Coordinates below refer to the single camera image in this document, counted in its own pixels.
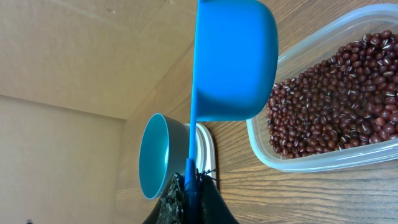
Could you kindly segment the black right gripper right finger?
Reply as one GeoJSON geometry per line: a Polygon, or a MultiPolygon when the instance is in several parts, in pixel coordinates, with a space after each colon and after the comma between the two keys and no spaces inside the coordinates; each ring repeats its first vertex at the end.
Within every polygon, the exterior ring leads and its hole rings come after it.
{"type": "Polygon", "coordinates": [[[210,176],[213,170],[197,174],[200,188],[200,205],[202,223],[206,224],[238,224],[223,200],[214,178],[210,176]]]}

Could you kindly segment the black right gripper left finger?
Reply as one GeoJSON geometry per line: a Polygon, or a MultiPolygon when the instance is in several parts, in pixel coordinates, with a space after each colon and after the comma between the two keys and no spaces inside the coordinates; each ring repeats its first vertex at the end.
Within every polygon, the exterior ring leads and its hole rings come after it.
{"type": "Polygon", "coordinates": [[[184,208],[184,175],[174,173],[143,224],[182,224],[184,208]]]}

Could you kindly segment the white digital kitchen scale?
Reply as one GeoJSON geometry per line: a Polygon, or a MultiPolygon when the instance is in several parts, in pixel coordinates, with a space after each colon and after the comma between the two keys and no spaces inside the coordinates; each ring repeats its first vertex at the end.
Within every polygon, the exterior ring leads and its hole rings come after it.
{"type": "Polygon", "coordinates": [[[201,123],[196,123],[196,167],[198,171],[206,172],[217,185],[215,145],[209,130],[201,123]]]}

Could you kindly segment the blue plastic measuring scoop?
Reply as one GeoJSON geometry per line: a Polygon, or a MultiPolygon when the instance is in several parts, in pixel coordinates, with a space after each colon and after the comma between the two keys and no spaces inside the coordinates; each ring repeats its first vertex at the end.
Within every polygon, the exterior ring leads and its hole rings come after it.
{"type": "Polygon", "coordinates": [[[184,183],[184,222],[198,223],[196,123],[242,121],[268,101],[279,53],[271,10],[260,1],[197,3],[190,108],[189,154],[184,183]]]}

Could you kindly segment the red adzuki beans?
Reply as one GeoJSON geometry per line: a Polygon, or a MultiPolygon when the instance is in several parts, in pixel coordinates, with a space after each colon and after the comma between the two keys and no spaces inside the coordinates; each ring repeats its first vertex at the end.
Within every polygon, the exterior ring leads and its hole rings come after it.
{"type": "Polygon", "coordinates": [[[365,34],[297,77],[266,104],[269,144],[288,159],[397,137],[397,35],[365,34]]]}

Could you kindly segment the blue metal bowl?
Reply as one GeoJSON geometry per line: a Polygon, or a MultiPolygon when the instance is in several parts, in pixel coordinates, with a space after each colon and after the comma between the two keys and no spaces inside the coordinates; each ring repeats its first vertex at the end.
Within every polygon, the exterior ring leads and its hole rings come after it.
{"type": "Polygon", "coordinates": [[[185,172],[188,147],[184,124],[160,113],[150,118],[139,152],[139,183],[145,198],[160,196],[174,173],[185,172]]]}

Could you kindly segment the clear plastic container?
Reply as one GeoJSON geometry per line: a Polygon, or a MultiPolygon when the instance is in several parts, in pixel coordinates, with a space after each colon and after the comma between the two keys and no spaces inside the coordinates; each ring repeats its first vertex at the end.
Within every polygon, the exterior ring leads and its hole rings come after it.
{"type": "Polygon", "coordinates": [[[351,11],[282,54],[247,127],[256,157],[284,172],[396,159],[397,5],[351,11]]]}

